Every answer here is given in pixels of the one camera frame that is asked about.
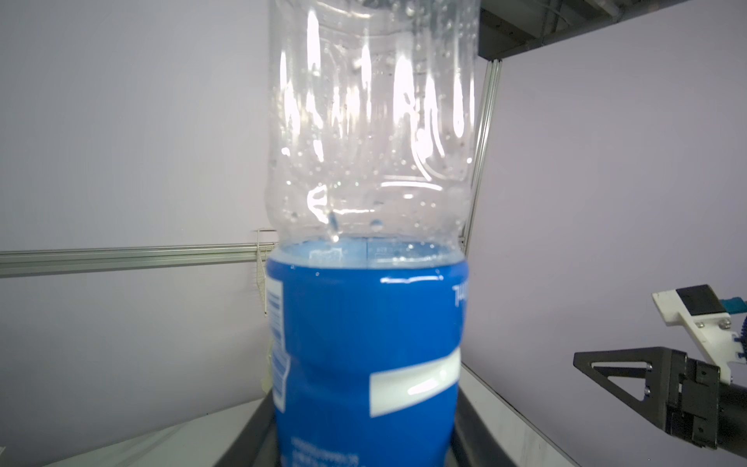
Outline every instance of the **blue label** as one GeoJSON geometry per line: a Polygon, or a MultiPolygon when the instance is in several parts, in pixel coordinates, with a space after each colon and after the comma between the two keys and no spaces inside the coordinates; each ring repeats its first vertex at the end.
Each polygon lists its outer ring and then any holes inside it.
{"type": "Polygon", "coordinates": [[[267,262],[284,466],[443,466],[467,277],[267,262]]]}

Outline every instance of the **white stripe on label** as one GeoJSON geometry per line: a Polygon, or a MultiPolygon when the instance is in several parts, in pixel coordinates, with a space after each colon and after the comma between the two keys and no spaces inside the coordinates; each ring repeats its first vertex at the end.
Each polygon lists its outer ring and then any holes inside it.
{"type": "Polygon", "coordinates": [[[462,354],[457,347],[442,359],[372,373],[371,418],[406,409],[443,392],[459,381],[461,367],[462,354]]]}

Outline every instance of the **white wall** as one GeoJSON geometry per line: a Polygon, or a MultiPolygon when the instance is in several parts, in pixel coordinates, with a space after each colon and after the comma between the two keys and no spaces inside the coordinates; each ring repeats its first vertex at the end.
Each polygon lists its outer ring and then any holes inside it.
{"type": "Polygon", "coordinates": [[[504,62],[462,351],[582,466],[744,465],[657,430],[572,360],[702,358],[651,293],[747,295],[746,17],[692,0],[504,62]]]}
{"type": "Polygon", "coordinates": [[[267,2],[4,1],[0,251],[266,227],[267,2]]]}
{"type": "Polygon", "coordinates": [[[0,444],[39,465],[255,400],[253,263],[0,279],[0,444]]]}

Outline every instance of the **metal frame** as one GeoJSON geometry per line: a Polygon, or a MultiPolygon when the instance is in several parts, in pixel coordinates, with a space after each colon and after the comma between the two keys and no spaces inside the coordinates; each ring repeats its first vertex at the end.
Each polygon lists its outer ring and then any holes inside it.
{"type": "Polygon", "coordinates": [[[639,3],[636,3],[633,7],[622,10],[615,16],[602,16],[596,19],[591,19],[587,22],[582,22],[579,25],[573,26],[571,28],[548,34],[547,36],[523,43],[520,46],[514,47],[513,49],[503,51],[498,54],[496,58],[503,59],[508,58],[512,55],[528,52],[542,46],[547,46],[549,44],[559,42],[561,40],[570,39],[571,37],[580,36],[581,34],[585,34],[587,32],[596,31],[597,29],[601,29],[621,21],[627,21],[628,19],[636,18],[638,16],[651,13],[656,10],[661,10],[662,8],[671,7],[672,5],[682,3],[683,1],[686,0],[643,0],[639,3]]]}
{"type": "Polygon", "coordinates": [[[86,273],[150,267],[214,265],[256,261],[272,242],[193,247],[102,248],[0,252],[0,278],[86,273]]]}
{"type": "Polygon", "coordinates": [[[488,64],[488,69],[486,71],[487,78],[485,80],[485,85],[483,86],[480,118],[478,119],[477,136],[475,138],[474,172],[471,180],[472,203],[462,233],[465,256],[469,253],[469,241],[472,235],[475,211],[477,210],[477,197],[480,194],[480,182],[483,178],[485,154],[488,149],[488,136],[490,134],[493,110],[495,109],[495,97],[498,94],[498,82],[500,81],[501,67],[502,65],[499,60],[493,60],[488,64]]]}

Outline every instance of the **plastic bottle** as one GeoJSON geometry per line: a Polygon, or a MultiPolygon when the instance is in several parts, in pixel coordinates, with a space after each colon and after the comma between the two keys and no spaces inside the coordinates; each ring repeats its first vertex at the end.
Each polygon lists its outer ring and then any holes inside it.
{"type": "Polygon", "coordinates": [[[442,466],[475,0],[271,0],[267,263],[284,466],[442,466]]]}

